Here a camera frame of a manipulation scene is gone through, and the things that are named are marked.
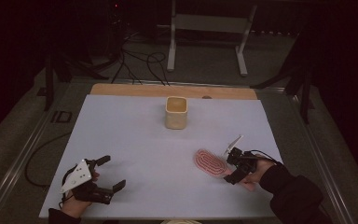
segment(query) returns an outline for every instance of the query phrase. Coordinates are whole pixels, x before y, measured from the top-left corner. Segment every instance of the human hand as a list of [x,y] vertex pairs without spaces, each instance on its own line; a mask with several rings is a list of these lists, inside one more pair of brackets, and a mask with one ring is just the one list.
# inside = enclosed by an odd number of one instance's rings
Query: human hand
[[[100,176],[100,174],[94,172],[92,174],[92,181],[97,181],[98,176]],[[74,197],[73,192],[69,190],[68,194],[66,195],[65,202],[63,202],[61,211],[70,217],[79,218],[91,204],[92,202],[83,202],[77,200]]]
[[[257,157],[263,157],[260,154],[255,154]],[[269,167],[275,165],[272,161],[267,160],[257,160],[257,168],[254,173],[247,175],[243,180],[246,183],[258,183],[260,182],[261,177],[269,169]]]

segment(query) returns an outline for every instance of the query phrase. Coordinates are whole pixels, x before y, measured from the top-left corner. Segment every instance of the white tabletop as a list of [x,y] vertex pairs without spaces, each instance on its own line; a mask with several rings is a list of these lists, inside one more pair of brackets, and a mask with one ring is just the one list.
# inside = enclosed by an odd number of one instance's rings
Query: white tabletop
[[233,219],[273,217],[271,195],[228,184],[198,169],[200,148],[222,154],[239,134],[241,150],[282,161],[258,100],[187,99],[187,126],[164,126],[165,97],[88,95],[51,183],[40,217],[58,208],[63,175],[82,159],[112,160],[97,167],[97,185],[127,186],[109,205],[94,203],[83,217],[115,219]]

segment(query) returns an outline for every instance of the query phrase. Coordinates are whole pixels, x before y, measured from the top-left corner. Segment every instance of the black sleeve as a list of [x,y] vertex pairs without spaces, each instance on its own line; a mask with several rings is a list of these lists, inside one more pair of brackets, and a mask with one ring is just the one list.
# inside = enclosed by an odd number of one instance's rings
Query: black sleeve
[[48,210],[48,224],[79,224],[80,221],[81,218],[70,217],[60,210]]
[[322,192],[306,177],[294,177],[284,166],[275,165],[264,173],[260,186],[273,194],[271,209],[284,224],[332,223],[319,209]]

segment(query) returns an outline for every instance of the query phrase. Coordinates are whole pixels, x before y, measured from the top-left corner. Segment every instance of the floor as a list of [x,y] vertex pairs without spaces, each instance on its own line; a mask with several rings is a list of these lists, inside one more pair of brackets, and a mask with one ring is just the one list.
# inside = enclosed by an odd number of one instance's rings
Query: floor
[[[125,64],[115,83],[157,84],[167,78],[171,85],[222,85],[248,88],[275,76],[295,40],[281,35],[251,35],[244,58],[248,77],[241,77],[235,58],[235,41],[189,41],[179,36],[175,70],[165,71],[169,42],[166,36],[150,40],[134,35],[124,46]],[[161,63],[145,62],[153,54]],[[48,184],[54,176],[69,139],[84,97],[92,85],[110,83],[120,64],[100,71],[109,79],[101,81],[84,76],[75,69],[70,83],[55,82],[55,101],[44,112],[45,98],[36,96],[44,87],[44,71],[35,78],[34,87],[16,104],[0,125],[0,223],[47,223],[38,213]],[[305,175],[324,193],[324,208],[335,223],[358,223],[358,168],[345,141],[332,121],[317,88],[312,87],[310,124],[298,115],[296,97],[286,96],[287,80],[257,91],[282,154],[294,175]],[[70,111],[68,123],[50,122],[54,111]],[[120,223],[160,223],[161,220],[122,220]],[[84,220],[83,223],[102,223]],[[202,223],[280,223],[275,217],[246,220],[204,220]]]

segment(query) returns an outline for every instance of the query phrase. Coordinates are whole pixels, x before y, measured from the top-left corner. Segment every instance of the table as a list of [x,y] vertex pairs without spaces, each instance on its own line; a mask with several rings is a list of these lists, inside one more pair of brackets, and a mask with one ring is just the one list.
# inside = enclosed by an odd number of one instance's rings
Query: table
[[177,29],[197,30],[197,31],[216,31],[242,34],[242,41],[235,48],[240,74],[243,77],[248,75],[245,60],[243,59],[243,49],[252,27],[257,5],[253,5],[247,18],[230,18],[201,15],[187,15],[176,13],[176,0],[172,0],[171,16],[171,44],[168,54],[167,70],[173,71],[175,65],[176,40],[175,32]]
[[[47,217],[50,207],[58,207],[61,180],[67,170],[82,159],[99,159],[104,155],[111,155],[112,160],[97,168],[101,174],[98,186],[109,188],[122,179],[127,179],[127,186],[114,196],[110,205],[95,203],[84,218],[274,216],[268,192],[260,187],[250,192],[239,185],[230,185],[206,175],[192,161],[201,147],[214,154],[223,153],[239,132],[245,136],[238,148],[261,149],[282,161],[264,109],[253,90],[96,84],[90,93],[40,217]],[[188,99],[188,124],[182,131],[167,130],[163,125],[165,98],[169,95]]]

